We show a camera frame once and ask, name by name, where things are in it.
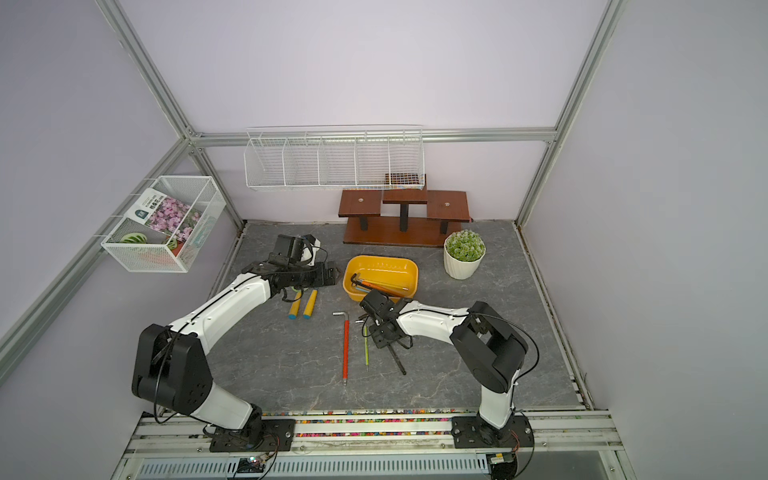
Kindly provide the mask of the red hex key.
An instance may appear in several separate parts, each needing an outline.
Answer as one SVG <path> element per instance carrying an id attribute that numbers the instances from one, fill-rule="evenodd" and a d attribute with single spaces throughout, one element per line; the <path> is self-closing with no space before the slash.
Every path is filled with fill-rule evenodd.
<path id="1" fill-rule="evenodd" d="M 347 386 L 349 379 L 351 321 L 348 313 L 345 311 L 335 311 L 332 315 L 343 319 L 342 382 L 344 386 Z"/>

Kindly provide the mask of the large black hex key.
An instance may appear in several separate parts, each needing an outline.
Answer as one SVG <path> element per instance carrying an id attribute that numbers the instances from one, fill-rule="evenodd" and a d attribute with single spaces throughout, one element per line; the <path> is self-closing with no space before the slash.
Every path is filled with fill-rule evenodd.
<path id="1" fill-rule="evenodd" d="M 361 315 L 359 318 L 367 318 L 367 319 L 369 319 L 369 318 L 370 318 L 370 316 L 369 316 L 368 314 L 364 314 L 364 315 Z M 405 375 L 407 374 L 407 372 L 406 372 L 406 369 L 405 369 L 405 367 L 403 366 L 403 364 L 402 364 L 402 362 L 401 362 L 400 358 L 399 358 L 399 357 L 398 357 L 398 355 L 396 354 L 396 352 L 395 352 L 395 350 L 394 350 L 393 346 L 392 346 L 391 344 L 389 344 L 389 345 L 387 345 L 387 349 L 388 349 L 388 351 L 389 351 L 390 355 L 392 356 L 392 358 L 393 358 L 393 360 L 394 360 L 395 364 L 397 365 L 397 367 L 398 367 L 399 371 L 401 372 L 401 374 L 402 374 L 403 376 L 405 376 Z"/>

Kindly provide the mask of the flower seed packet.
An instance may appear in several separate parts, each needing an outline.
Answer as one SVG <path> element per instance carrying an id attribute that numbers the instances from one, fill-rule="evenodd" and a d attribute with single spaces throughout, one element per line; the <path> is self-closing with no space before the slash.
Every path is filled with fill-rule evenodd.
<path id="1" fill-rule="evenodd" d="M 141 193 L 124 214 L 126 218 L 177 242 L 188 241 L 202 217 L 199 210 L 153 188 Z"/>

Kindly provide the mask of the brown wooden stepped stand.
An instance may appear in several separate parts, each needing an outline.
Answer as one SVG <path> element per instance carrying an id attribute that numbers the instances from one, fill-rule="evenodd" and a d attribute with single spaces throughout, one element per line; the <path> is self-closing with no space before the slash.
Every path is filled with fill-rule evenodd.
<path id="1" fill-rule="evenodd" d="M 451 190 L 345 190 L 338 216 L 347 244 L 440 248 L 470 223 L 467 193 Z"/>

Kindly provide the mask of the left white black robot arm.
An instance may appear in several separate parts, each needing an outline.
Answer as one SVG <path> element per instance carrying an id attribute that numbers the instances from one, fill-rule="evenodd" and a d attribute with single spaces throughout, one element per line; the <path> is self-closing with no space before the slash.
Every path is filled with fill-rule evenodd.
<path id="1" fill-rule="evenodd" d="M 332 262 L 274 265 L 254 262 L 221 292 L 168 325 L 151 324 L 138 340 L 131 383 L 134 396 L 215 427 L 212 452 L 279 450 L 279 431 L 295 423 L 266 422 L 262 409 L 216 384 L 207 355 L 258 306 L 289 289 L 332 286 L 340 270 Z"/>

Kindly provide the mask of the green garden trowel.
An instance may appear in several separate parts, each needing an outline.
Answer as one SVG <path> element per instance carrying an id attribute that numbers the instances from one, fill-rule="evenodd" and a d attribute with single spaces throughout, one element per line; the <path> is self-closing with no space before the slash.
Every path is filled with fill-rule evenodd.
<path id="1" fill-rule="evenodd" d="M 294 299 L 291 302 L 291 306 L 290 306 L 289 313 L 288 313 L 288 318 L 289 319 L 297 319 L 298 316 L 299 316 L 299 310 L 300 310 L 300 307 L 301 307 L 303 291 L 302 290 L 295 290 L 294 293 L 295 293 L 295 297 L 294 297 Z"/>

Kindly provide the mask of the yellow plastic storage box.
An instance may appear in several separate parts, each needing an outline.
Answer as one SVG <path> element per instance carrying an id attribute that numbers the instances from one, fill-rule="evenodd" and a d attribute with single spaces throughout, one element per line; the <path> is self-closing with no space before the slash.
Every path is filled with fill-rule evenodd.
<path id="1" fill-rule="evenodd" d="M 386 283 L 407 287 L 412 298 L 418 289 L 419 268 L 417 264 L 406 258 L 358 255 L 347 264 L 342 285 L 348 296 L 360 302 L 368 292 L 356 290 L 350 282 L 350 277 L 358 274 L 360 277 L 376 283 Z"/>

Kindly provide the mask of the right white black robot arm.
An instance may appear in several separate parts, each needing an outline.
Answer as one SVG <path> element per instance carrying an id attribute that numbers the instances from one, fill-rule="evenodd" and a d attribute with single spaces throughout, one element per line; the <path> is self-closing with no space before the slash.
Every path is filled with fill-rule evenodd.
<path id="1" fill-rule="evenodd" d="M 530 422 L 515 416 L 513 401 L 529 345 L 487 303 L 450 309 L 370 292 L 360 307 L 373 320 L 370 332 L 378 348 L 408 337 L 450 344 L 479 382 L 481 402 L 476 416 L 451 419 L 455 448 L 516 451 L 533 444 Z"/>

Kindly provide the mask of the orange hex key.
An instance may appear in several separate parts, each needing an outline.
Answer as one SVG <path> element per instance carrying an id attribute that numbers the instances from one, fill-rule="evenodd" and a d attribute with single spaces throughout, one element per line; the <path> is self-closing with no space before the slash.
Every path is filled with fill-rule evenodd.
<path id="1" fill-rule="evenodd" d="M 384 295 L 388 295 L 390 297 L 407 298 L 410 295 L 410 290 L 407 287 L 390 285 L 390 284 L 381 283 L 381 282 L 376 283 L 371 280 L 367 280 L 367 281 L 370 281 L 375 285 L 375 289 L 372 291 L 376 291 Z"/>

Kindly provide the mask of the green striped ball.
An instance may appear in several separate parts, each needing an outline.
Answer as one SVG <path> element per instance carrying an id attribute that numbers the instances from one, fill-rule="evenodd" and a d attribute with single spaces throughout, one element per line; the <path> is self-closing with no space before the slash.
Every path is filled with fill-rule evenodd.
<path id="1" fill-rule="evenodd" d="M 131 232 L 121 237 L 120 242 L 125 244 L 146 244 L 148 238 L 140 232 Z"/>

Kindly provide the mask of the green hex key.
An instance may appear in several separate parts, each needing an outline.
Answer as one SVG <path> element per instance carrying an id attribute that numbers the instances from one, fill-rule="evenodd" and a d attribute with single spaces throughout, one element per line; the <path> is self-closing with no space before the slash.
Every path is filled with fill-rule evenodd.
<path id="1" fill-rule="evenodd" d="M 355 321 L 357 325 L 360 326 L 361 329 L 361 337 L 363 339 L 363 352 L 364 352 L 364 363 L 366 369 L 370 368 L 370 352 L 369 352 L 369 328 L 368 328 L 368 319 L 367 318 L 359 318 Z"/>

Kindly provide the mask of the thin black hex key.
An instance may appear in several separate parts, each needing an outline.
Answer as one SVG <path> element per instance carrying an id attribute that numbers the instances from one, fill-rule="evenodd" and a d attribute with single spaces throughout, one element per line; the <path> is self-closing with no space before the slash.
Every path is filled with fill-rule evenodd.
<path id="1" fill-rule="evenodd" d="M 375 289 L 375 285 L 373 283 L 363 279 L 358 274 L 353 274 L 350 277 L 350 282 L 356 290 L 361 292 L 370 292 Z"/>

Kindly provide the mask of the white pot green plant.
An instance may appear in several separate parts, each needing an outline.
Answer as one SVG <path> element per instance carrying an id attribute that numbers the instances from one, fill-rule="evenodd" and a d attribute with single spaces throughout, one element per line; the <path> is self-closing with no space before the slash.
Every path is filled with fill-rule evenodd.
<path id="1" fill-rule="evenodd" d="M 472 230 L 450 234 L 444 242 L 444 268 L 453 279 L 469 279 L 486 254 L 482 237 Z"/>

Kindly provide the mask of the blue garden hand rake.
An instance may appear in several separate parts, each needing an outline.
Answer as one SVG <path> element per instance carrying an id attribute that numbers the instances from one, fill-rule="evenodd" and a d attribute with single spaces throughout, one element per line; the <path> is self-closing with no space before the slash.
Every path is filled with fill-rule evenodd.
<path id="1" fill-rule="evenodd" d="M 314 309 L 315 309 L 317 297 L 318 297 L 318 291 L 317 290 L 313 290 L 310 293 L 309 298 L 308 298 L 308 300 L 306 302 L 305 308 L 303 310 L 303 318 L 304 319 L 309 319 L 309 318 L 312 317 Z"/>

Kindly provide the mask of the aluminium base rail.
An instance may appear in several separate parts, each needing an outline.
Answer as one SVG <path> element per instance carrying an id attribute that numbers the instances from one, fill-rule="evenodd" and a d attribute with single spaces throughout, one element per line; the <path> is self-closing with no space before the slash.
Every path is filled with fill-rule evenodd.
<path id="1" fill-rule="evenodd" d="M 189 418 L 139 421 L 115 479 L 541 478 L 549 471 L 633 479 L 611 414 L 515 413 L 497 433 L 459 409 L 303 411 L 268 414 L 249 450 L 214 447 Z"/>

